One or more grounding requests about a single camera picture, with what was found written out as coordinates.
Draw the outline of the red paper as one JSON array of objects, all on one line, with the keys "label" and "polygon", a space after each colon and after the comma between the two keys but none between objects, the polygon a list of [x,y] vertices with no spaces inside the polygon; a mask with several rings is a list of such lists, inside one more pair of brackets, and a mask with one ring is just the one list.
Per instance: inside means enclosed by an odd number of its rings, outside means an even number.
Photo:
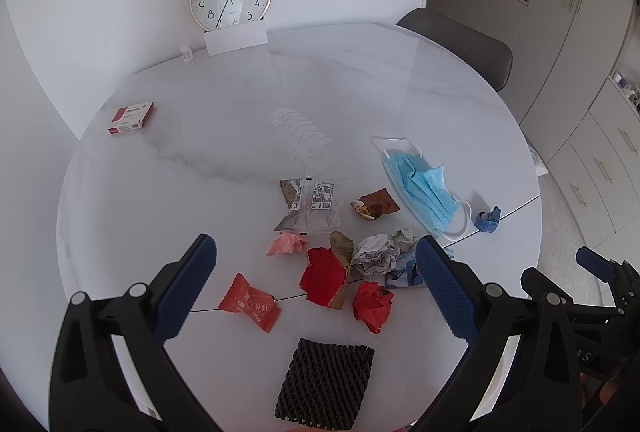
[{"label": "red paper", "polygon": [[352,300],[352,314],[372,334],[379,334],[390,317],[394,296],[390,290],[376,282],[363,282]]}]

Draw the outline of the torn red brown cardboard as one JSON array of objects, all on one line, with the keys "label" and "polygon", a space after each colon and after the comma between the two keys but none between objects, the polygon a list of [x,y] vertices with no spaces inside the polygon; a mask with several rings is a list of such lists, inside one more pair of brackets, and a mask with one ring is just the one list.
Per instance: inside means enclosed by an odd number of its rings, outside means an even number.
[{"label": "torn red brown cardboard", "polygon": [[336,230],[330,233],[328,248],[307,251],[307,266],[299,283],[307,301],[337,311],[343,307],[354,249],[354,242]]}]

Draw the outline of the clear plastic bottle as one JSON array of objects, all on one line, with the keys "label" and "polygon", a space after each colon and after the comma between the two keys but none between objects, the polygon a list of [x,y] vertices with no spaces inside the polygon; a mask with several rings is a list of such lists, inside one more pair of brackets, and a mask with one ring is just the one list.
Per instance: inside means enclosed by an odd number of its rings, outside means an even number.
[{"label": "clear plastic bottle", "polygon": [[274,142],[294,168],[292,178],[316,178],[346,183],[337,144],[300,112],[282,107],[268,119]]}]

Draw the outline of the crumpled blue tape wad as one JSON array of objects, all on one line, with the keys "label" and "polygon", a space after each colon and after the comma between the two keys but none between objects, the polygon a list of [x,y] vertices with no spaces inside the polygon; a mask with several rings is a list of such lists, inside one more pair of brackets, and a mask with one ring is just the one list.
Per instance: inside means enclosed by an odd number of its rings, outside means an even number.
[{"label": "crumpled blue tape wad", "polygon": [[501,209],[495,206],[490,211],[478,212],[474,225],[481,233],[493,233],[498,228],[500,220]]}]

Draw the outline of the blue printed packet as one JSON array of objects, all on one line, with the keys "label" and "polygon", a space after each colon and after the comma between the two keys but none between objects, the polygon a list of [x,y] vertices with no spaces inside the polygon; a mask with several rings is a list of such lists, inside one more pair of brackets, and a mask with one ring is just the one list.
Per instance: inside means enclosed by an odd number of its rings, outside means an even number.
[{"label": "blue printed packet", "polygon": [[395,268],[385,274],[384,286],[388,290],[425,286],[416,266],[416,247],[398,256]]}]

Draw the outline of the crumpled grey-green paper ball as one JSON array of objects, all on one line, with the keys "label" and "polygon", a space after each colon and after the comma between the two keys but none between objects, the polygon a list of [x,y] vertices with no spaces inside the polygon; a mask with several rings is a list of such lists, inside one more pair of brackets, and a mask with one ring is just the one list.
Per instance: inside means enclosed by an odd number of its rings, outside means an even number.
[{"label": "crumpled grey-green paper ball", "polygon": [[409,252],[418,241],[412,230],[401,228],[390,234],[390,241],[396,256]]}]

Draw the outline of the crumpled newspaper ball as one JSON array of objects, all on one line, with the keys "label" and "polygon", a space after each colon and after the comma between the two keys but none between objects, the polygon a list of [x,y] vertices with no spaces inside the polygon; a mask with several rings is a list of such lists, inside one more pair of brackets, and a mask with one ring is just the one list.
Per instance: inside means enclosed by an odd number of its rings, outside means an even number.
[{"label": "crumpled newspaper ball", "polygon": [[400,249],[389,234],[377,234],[356,245],[350,265],[363,278],[383,276],[395,268],[399,255]]}]

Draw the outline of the brown snack wrapper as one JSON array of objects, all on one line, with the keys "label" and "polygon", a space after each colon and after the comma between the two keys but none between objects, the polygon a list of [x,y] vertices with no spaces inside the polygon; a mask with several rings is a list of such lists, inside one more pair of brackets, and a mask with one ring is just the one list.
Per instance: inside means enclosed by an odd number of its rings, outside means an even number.
[{"label": "brown snack wrapper", "polygon": [[350,203],[356,213],[366,221],[375,221],[383,215],[396,213],[400,210],[386,188],[361,196]]}]

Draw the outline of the black foam mesh pad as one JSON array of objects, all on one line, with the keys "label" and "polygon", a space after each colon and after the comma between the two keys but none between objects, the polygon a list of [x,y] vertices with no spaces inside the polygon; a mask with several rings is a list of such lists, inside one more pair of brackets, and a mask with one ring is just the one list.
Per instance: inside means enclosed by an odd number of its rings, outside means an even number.
[{"label": "black foam mesh pad", "polygon": [[351,429],[370,380],[375,350],[301,338],[293,353],[274,416],[307,428]]}]

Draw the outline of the crumpled pink paper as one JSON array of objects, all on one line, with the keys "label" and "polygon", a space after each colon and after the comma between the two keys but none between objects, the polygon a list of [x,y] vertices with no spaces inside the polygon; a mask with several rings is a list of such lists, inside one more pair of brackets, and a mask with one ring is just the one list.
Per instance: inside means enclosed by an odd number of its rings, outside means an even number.
[{"label": "crumpled pink paper", "polygon": [[266,250],[267,256],[283,256],[303,252],[307,245],[307,238],[296,233],[283,232],[271,241]]}]

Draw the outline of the dark grey chair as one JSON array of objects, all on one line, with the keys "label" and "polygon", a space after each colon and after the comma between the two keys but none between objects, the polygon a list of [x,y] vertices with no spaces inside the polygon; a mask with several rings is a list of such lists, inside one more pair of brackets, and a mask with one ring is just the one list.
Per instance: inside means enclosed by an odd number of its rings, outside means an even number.
[{"label": "dark grey chair", "polygon": [[425,36],[458,56],[496,92],[506,87],[512,70],[513,54],[502,41],[427,7],[419,7],[405,14],[397,25]]}]

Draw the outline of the clear printed plastic wrapper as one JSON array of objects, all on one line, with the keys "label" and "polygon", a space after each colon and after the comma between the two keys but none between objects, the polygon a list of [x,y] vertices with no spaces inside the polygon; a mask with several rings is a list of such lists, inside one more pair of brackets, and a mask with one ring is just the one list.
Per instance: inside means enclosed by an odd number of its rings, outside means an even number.
[{"label": "clear printed plastic wrapper", "polygon": [[338,230],[341,226],[343,187],[341,181],[321,181],[316,178],[281,180],[280,189],[288,213],[274,231],[321,235]]}]

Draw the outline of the red and white box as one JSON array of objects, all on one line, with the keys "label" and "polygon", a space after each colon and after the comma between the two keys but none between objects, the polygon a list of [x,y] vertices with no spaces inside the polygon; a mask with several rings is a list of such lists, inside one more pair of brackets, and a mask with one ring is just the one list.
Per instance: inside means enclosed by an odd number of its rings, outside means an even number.
[{"label": "red and white box", "polygon": [[107,128],[107,132],[115,135],[142,129],[153,107],[153,102],[144,102],[118,108]]}]

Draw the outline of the white card stand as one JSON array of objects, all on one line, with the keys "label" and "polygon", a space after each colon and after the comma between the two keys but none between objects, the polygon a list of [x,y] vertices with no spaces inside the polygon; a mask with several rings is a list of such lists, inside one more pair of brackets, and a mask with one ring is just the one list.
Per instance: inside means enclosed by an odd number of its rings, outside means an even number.
[{"label": "white card stand", "polygon": [[267,44],[268,34],[265,21],[247,22],[228,28],[204,33],[204,42],[209,56],[217,56],[229,52],[252,48]]}]

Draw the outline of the white cabinet wall unit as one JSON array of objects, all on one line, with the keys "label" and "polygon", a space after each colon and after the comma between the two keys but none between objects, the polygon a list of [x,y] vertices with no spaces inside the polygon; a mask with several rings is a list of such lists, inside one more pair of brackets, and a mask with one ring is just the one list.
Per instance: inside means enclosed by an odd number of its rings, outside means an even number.
[{"label": "white cabinet wall unit", "polygon": [[558,182],[585,242],[639,214],[638,149],[613,122],[612,73],[636,0],[426,0],[430,10],[511,52],[499,92]]}]

